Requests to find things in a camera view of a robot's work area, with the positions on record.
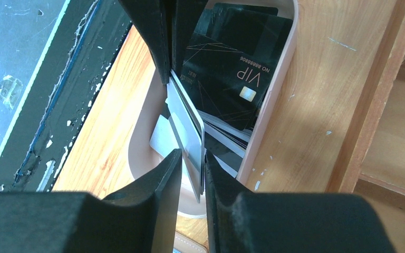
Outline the pink leather card holder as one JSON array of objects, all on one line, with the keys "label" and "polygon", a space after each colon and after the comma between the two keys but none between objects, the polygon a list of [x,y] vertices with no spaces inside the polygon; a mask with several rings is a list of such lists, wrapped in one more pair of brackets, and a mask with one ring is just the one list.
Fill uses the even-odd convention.
[{"label": "pink leather card holder", "polygon": [[173,251],[179,253],[207,253],[207,249],[195,242],[194,240],[184,236],[179,232],[175,232],[175,238],[173,243]]}]

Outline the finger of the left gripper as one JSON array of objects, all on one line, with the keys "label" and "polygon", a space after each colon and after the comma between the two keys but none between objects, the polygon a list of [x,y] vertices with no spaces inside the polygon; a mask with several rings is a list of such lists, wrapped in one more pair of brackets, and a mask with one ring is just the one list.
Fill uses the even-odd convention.
[{"label": "finger of the left gripper", "polygon": [[172,7],[171,45],[172,69],[181,74],[186,47],[192,37],[207,0],[177,0]]},{"label": "finger of the left gripper", "polygon": [[121,0],[119,3],[147,44],[162,84],[168,84],[171,69],[170,1]]}]

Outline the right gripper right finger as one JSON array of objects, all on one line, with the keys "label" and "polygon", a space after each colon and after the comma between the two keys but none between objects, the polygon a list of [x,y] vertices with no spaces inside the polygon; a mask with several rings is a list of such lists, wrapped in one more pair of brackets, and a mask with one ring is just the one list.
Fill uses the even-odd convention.
[{"label": "right gripper right finger", "polygon": [[395,252],[362,197],[253,192],[205,158],[210,252]]}]

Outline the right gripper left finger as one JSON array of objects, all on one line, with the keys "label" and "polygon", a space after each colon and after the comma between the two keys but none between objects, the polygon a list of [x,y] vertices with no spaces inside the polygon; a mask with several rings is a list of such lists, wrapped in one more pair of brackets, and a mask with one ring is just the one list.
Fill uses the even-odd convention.
[{"label": "right gripper left finger", "polygon": [[87,192],[1,192],[0,252],[172,252],[182,152],[98,199]]}]

